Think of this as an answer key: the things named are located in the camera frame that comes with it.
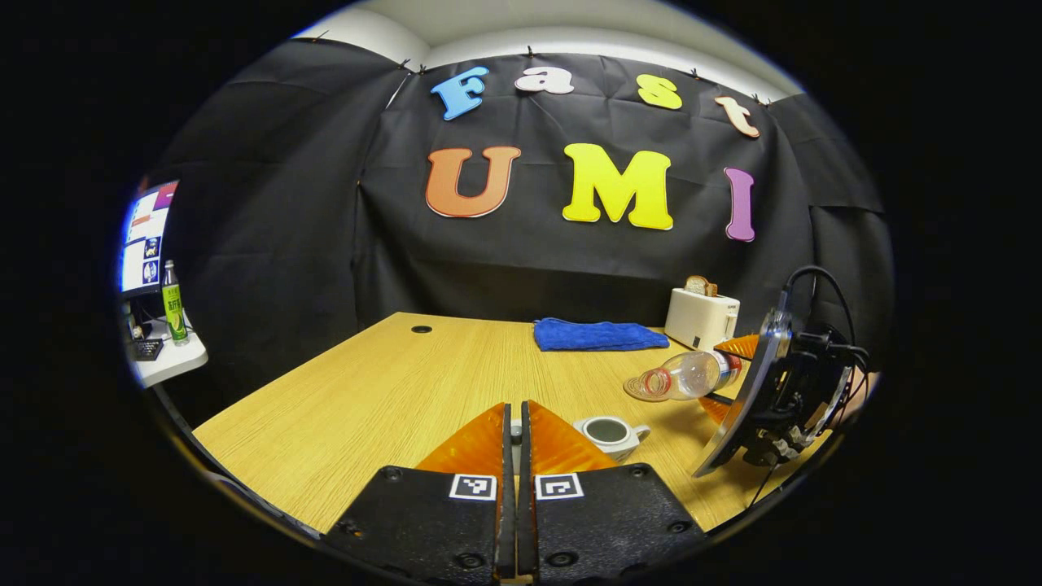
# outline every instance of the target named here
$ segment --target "keyboard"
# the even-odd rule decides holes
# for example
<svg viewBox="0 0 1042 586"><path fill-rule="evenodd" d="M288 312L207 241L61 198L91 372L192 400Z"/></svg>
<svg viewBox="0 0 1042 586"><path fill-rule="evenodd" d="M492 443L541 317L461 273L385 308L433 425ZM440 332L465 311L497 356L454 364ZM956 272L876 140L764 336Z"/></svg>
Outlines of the keyboard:
<svg viewBox="0 0 1042 586"><path fill-rule="evenodd" d="M139 362L151 362L159 356L163 349L163 340L159 338L148 338L146 340L133 341L133 359Z"/></svg>

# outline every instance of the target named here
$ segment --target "blue towel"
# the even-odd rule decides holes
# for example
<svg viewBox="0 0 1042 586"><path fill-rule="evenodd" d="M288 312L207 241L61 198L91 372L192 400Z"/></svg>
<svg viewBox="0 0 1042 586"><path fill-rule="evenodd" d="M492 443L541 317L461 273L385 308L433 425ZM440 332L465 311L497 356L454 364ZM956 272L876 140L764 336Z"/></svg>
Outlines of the blue towel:
<svg viewBox="0 0 1042 586"><path fill-rule="evenodd" d="M550 350L640 350L668 348L669 338L638 323L572 323L556 318L536 320L536 343Z"/></svg>

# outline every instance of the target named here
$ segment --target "black cloth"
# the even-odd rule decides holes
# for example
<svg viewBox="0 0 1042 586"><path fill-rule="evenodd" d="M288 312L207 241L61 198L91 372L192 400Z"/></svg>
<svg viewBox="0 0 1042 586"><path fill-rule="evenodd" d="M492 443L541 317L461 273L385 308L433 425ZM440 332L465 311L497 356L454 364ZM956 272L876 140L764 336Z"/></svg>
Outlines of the black cloth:
<svg viewBox="0 0 1042 586"><path fill-rule="evenodd" d="M476 66L490 70L481 104L445 121L431 88ZM514 87L541 66L571 72L574 91ZM646 103L641 74L673 81L683 105ZM714 101L720 96L750 112L759 139L735 128ZM564 149L574 143L601 146L619 172L641 150L668 156L672 229L638 227L625 214L617 223L606 213L566 220L574 164ZM503 203L478 218L435 213L425 199L428 155L470 149L458 193L476 195L488 172L481 151L492 146L521 150ZM728 167L755 179L751 242L725 234ZM878 195L809 97L765 106L640 62L506 55L417 75L350 45L290 41L222 88L149 178L181 180L163 253L177 265L210 357L168 383L175 397L178 386L216 387L230 404L401 311L662 325L670 290L692 274L741 301L737 336L759 331L785 279L812 263L836 274L857 341L873 356L893 311ZM835 293L819 280L812 303L810 280L793 310L845 334Z"/></svg>
<svg viewBox="0 0 1042 586"><path fill-rule="evenodd" d="M185 413L193 425L357 332L354 186L407 73L343 43L286 42L203 104L149 173L180 179L163 255L209 355L166 387L179 405L222 394Z"/></svg>
<svg viewBox="0 0 1042 586"><path fill-rule="evenodd" d="M483 66L481 103L444 121L431 88ZM529 67L572 73L564 95L518 91ZM675 111L646 103L637 77L677 86ZM740 133L714 98L729 96L761 132ZM769 107L725 87L645 63L574 54L508 55L428 70L406 80L369 151L359 188L355 249L358 316L371 324L395 311L531 321L636 321L662 325L670 290L691 274L719 285L742 302L736 335L759 331L788 275L821 264L837 279L854 314L860 344L879 350L892 313L893 270L879 198L857 155L807 96ZM572 194L572 143L600 145L619 172L632 155L668 156L668 231L631 225L606 214L572 222L562 211ZM515 146L507 197L479 218L446 218L425 203L427 155L468 148L458 193L486 185L491 146ZM724 169L750 173L751 242L730 240L730 187ZM845 335L835 293L801 283L793 309L801 321L823 319Z"/></svg>

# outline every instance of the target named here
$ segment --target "bread slice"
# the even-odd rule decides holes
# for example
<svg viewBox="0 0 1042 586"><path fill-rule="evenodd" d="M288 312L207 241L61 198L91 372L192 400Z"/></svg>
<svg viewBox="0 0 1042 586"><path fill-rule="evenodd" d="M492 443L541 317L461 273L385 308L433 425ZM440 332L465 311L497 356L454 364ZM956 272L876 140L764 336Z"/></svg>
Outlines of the bread slice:
<svg viewBox="0 0 1042 586"><path fill-rule="evenodd" d="M705 286L710 284L709 279L701 275L692 275L688 277L688 283L684 285L685 291L690 291L692 293L698 293L699 295L705 294Z"/></svg>
<svg viewBox="0 0 1042 586"><path fill-rule="evenodd" d="M697 274L688 277L688 282L684 285L684 290L705 295L706 297L717 296L716 284L710 283L710 279Z"/></svg>

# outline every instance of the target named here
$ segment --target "white desk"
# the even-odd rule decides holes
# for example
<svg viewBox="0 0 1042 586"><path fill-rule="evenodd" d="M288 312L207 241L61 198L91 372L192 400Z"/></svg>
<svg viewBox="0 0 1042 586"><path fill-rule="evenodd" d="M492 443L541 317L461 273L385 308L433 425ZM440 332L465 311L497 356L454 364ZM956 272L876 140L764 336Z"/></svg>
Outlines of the white desk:
<svg viewBox="0 0 1042 586"><path fill-rule="evenodd" d="M132 363L138 379L146 389L171 376L199 368L209 360L209 357L206 356L206 346L202 344L202 340L195 332L189 332L188 344L176 346L174 341L170 339L170 331L167 328L166 321L153 319L148 323L152 326L152 332L148 335L149 339L166 338L166 340L163 341L163 349L159 350L159 356L154 361L133 361ZM184 323L189 326L192 325L188 314L184 314Z"/></svg>

